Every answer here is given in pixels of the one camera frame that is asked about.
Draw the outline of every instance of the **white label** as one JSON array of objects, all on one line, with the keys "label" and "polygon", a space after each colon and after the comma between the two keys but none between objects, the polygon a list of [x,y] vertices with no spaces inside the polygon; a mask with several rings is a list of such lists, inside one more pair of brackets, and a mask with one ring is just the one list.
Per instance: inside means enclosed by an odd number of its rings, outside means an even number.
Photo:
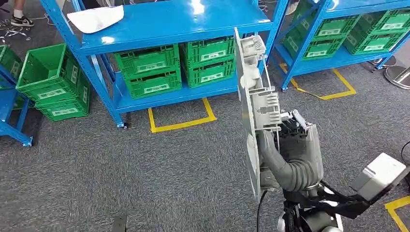
[{"label": "white label", "polygon": [[83,92],[83,102],[87,104],[87,99],[88,99],[88,88],[84,86],[84,92]]},{"label": "white label", "polygon": [[321,30],[319,32],[319,36],[337,35],[337,34],[340,34],[340,31],[342,31],[340,28],[339,29],[332,29],[332,30]]},{"label": "white label", "polygon": [[388,29],[400,29],[404,26],[404,23],[386,23],[383,25],[381,28],[382,30],[388,30]]},{"label": "white label", "polygon": [[71,74],[71,82],[77,83],[78,67],[73,65],[73,73]]},{"label": "white label", "polygon": [[296,45],[296,43],[293,41],[292,37],[288,37],[288,42],[291,44],[292,48],[294,49],[295,52],[299,50],[299,47]]},{"label": "white label", "polygon": [[303,26],[306,30],[309,29],[310,24],[306,21],[306,19],[303,19],[301,23],[302,23],[302,26]]},{"label": "white label", "polygon": [[350,41],[350,43],[353,45],[357,44],[357,40],[352,35],[348,35],[347,40]]},{"label": "white label", "polygon": [[384,48],[384,44],[383,45],[366,46],[364,51],[381,50],[383,48]]},{"label": "white label", "polygon": [[157,92],[157,91],[168,89],[168,88],[169,88],[168,84],[163,84],[163,85],[160,85],[160,86],[144,88],[144,93],[153,93],[153,92]]},{"label": "white label", "polygon": [[309,58],[309,57],[324,56],[324,55],[326,55],[326,53],[327,53],[326,50],[319,51],[319,52],[308,52],[306,57]]},{"label": "white label", "polygon": [[141,66],[137,66],[137,72],[145,72],[145,71],[150,71],[153,69],[160,69],[165,67],[165,61],[161,61],[158,63],[153,63],[153,64],[146,64],[146,65],[141,65]]},{"label": "white label", "polygon": [[217,73],[217,74],[214,74],[214,75],[210,75],[210,76],[204,76],[204,77],[201,78],[201,83],[207,82],[207,81],[212,81],[212,80],[222,78],[222,77],[223,77],[223,72]]},{"label": "white label", "polygon": [[205,60],[209,60],[209,59],[213,59],[213,58],[217,58],[217,57],[223,57],[226,55],[226,51],[218,51],[218,52],[214,52],[214,53],[209,53],[209,54],[205,54],[201,56],[201,61],[205,61]]},{"label": "white label", "polygon": [[18,68],[20,68],[20,64],[17,61],[14,61],[13,67],[10,71],[10,73],[13,74],[14,77],[17,77]]},{"label": "white label", "polygon": [[78,112],[77,108],[71,108],[71,109],[66,109],[66,110],[53,111],[52,114],[53,116],[60,116],[60,115],[77,113],[77,112]]},{"label": "white label", "polygon": [[50,92],[47,92],[47,93],[37,94],[37,96],[40,99],[45,99],[45,98],[51,98],[51,97],[54,97],[54,96],[57,96],[57,95],[61,95],[61,94],[64,94],[64,93],[66,93],[66,91],[63,90],[62,88],[59,88],[59,89],[56,89],[56,90],[53,90],[53,91],[50,91]]}]

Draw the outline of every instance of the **black wire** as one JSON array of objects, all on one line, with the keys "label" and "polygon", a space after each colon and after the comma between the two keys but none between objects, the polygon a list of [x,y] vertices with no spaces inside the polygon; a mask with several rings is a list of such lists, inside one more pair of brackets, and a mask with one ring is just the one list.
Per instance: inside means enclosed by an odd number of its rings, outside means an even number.
[{"label": "black wire", "polygon": [[403,162],[404,162],[407,166],[409,166],[409,163],[407,163],[407,161],[404,159],[404,157],[403,157],[403,151],[404,151],[404,148],[406,148],[406,146],[409,145],[409,144],[410,144],[410,141],[408,141],[406,144],[404,144],[404,146],[403,146],[403,148],[401,148],[401,152],[400,152],[401,159],[403,160]]},{"label": "black wire", "polygon": [[268,192],[268,190],[265,190],[262,193],[261,200],[259,201],[258,214],[256,215],[256,232],[259,232],[259,213],[261,212],[262,201],[264,200],[264,197],[265,197],[267,192]]},{"label": "black wire", "polygon": [[[401,152],[400,152],[401,159],[403,160],[403,162],[405,163],[406,166],[409,166],[409,163],[407,163],[407,161],[404,159],[404,157],[403,157],[403,151],[404,151],[404,148],[406,148],[406,146],[409,145],[409,144],[410,144],[410,141],[408,141],[406,144],[404,144],[404,146],[401,148]],[[407,183],[407,186],[409,187],[409,191],[410,191],[410,183],[409,183],[409,181],[408,181],[407,178],[408,178],[408,177],[405,176],[405,177],[404,177],[404,181]]]}]

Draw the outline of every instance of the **sneaker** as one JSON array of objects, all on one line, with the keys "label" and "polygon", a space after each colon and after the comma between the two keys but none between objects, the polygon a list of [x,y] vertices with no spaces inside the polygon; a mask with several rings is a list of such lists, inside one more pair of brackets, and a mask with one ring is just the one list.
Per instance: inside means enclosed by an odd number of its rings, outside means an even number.
[{"label": "sneaker", "polygon": [[34,26],[33,21],[29,20],[27,17],[23,16],[21,18],[12,16],[12,20],[10,20],[10,24],[18,27],[32,27]]},{"label": "sneaker", "polygon": [[299,0],[292,0],[291,3],[288,5],[286,9],[285,15],[290,15],[296,11],[297,5],[299,4]]}]

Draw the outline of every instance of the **gray carpet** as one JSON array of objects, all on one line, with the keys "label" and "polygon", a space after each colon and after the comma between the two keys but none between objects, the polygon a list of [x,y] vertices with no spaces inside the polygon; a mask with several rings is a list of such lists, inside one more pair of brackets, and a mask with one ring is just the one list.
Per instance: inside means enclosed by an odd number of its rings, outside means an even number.
[{"label": "gray carpet", "polygon": [[[325,180],[343,192],[379,153],[398,159],[410,140],[410,93],[368,69],[366,63],[338,69],[356,95],[321,101],[292,87],[280,93],[282,109],[298,109],[317,123]],[[312,92],[344,90],[330,71],[309,76],[316,79],[297,81]],[[257,204],[237,94],[208,100],[218,120],[161,133],[150,132],[146,110],[124,115],[132,128],[115,128],[95,94],[83,118],[52,123],[30,110],[24,132],[34,136],[33,147],[0,137],[0,231],[108,232],[119,214],[129,215],[128,232],[254,231]],[[201,101],[154,109],[158,126],[204,113]],[[384,203],[408,194],[407,186],[396,187],[356,220],[345,220],[345,231],[398,232]],[[267,194],[261,231],[275,231],[282,201],[280,190]],[[398,211],[409,215],[408,207]]]}]

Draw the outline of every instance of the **green plastic crate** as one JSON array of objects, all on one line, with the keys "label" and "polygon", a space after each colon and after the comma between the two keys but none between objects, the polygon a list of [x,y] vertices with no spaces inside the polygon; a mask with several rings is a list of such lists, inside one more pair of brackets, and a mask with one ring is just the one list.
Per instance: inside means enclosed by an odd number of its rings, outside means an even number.
[{"label": "green plastic crate", "polygon": [[235,71],[235,62],[234,57],[230,57],[231,60],[221,61],[199,68],[184,68],[188,86],[195,88],[231,78],[232,73]]},{"label": "green plastic crate", "polygon": [[16,89],[35,102],[55,102],[76,96],[80,67],[67,45],[27,52]]},{"label": "green plastic crate", "polygon": [[[300,0],[297,8],[298,9],[296,9],[294,13],[292,22],[295,22],[302,17],[302,15],[311,8],[311,5],[306,0]],[[298,25],[296,25],[296,28],[302,36],[306,36],[308,32],[307,30],[309,29],[310,23],[313,21],[315,14],[316,11],[313,11],[312,14],[306,16]],[[325,19],[316,30],[311,41],[345,38],[354,25],[356,25],[359,18],[359,15],[351,15]]]},{"label": "green plastic crate", "polygon": [[234,54],[234,37],[223,36],[180,44],[185,67],[202,67],[230,59]]},{"label": "green plastic crate", "polygon": [[343,45],[353,55],[388,52],[405,33],[368,35],[356,26]]},{"label": "green plastic crate", "polygon": [[152,76],[179,69],[178,44],[114,53],[124,79]]},{"label": "green plastic crate", "polygon": [[[307,47],[302,56],[302,60],[332,57],[342,45],[343,40],[344,38],[310,42],[309,47]],[[292,58],[295,58],[302,42],[303,39],[299,32],[296,29],[292,29],[286,34],[283,46],[286,47]]]},{"label": "green plastic crate", "polygon": [[[23,62],[21,62],[20,58],[13,52],[12,49],[8,45],[1,45],[0,46],[0,63],[1,65],[8,70],[11,75],[18,79],[20,75],[21,67],[23,66]],[[6,81],[0,75],[0,81]]]},{"label": "green plastic crate", "polygon": [[124,81],[133,99],[149,97],[182,88],[180,68],[153,76]]},{"label": "green plastic crate", "polygon": [[359,25],[371,35],[407,32],[410,29],[410,8],[364,14]]},{"label": "green plastic crate", "polygon": [[77,86],[75,98],[56,101],[53,103],[37,102],[35,108],[40,110],[50,121],[56,122],[72,117],[83,117],[88,115],[90,84],[81,75]]}]

